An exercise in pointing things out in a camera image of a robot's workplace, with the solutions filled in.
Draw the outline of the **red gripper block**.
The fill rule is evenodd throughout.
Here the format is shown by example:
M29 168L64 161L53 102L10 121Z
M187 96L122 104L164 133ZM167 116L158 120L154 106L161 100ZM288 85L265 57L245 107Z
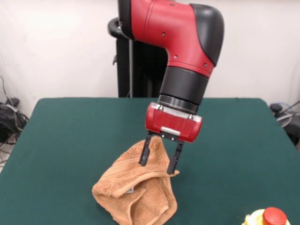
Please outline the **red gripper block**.
M167 173L175 173L175 169L182 151L183 142L192 143L198 136L203 119L198 115L181 112L167 106L151 102L146 113L145 127L160 135L171 135L171 139L179 140L176 151L170 159ZM141 152L139 164L146 166L150 154L149 145L153 134L147 134Z

